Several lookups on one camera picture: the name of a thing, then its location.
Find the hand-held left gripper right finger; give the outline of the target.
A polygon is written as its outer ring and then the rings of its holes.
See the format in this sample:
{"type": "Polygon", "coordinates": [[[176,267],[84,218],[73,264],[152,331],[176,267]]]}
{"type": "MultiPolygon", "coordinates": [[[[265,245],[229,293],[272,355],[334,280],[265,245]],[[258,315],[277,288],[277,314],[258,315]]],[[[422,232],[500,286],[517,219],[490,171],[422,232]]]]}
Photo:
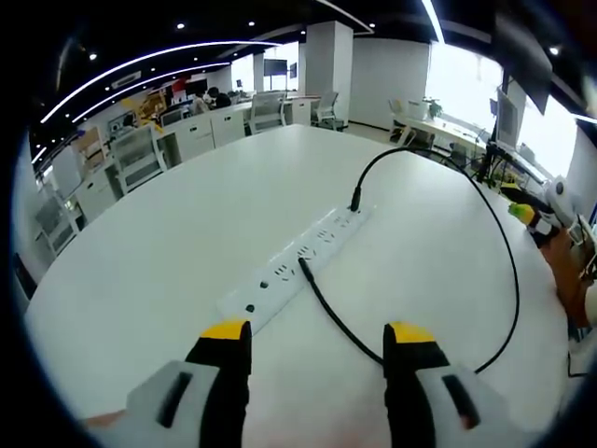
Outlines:
{"type": "Polygon", "coordinates": [[[452,365],[426,329],[383,331],[384,402],[393,447],[517,447],[519,429],[500,395],[452,365]]]}

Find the person's left hand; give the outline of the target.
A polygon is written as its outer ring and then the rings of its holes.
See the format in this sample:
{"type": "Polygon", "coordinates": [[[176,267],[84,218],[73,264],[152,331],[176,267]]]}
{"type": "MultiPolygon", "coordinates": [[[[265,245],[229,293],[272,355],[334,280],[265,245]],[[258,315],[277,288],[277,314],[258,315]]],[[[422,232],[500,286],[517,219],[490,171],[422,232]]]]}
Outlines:
{"type": "Polygon", "coordinates": [[[85,427],[108,427],[115,423],[119,418],[126,414],[125,410],[119,410],[111,413],[104,413],[95,415],[90,418],[80,420],[80,423],[85,427]]]}

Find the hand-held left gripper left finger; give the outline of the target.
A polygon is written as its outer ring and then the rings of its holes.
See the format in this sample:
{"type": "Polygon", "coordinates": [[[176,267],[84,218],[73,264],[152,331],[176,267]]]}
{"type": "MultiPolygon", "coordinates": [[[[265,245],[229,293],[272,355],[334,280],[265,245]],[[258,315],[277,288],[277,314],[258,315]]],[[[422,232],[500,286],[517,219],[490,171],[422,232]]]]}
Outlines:
{"type": "Polygon", "coordinates": [[[249,402],[247,320],[207,329],[186,358],[170,361],[127,398],[128,447],[240,447],[249,402]]]}

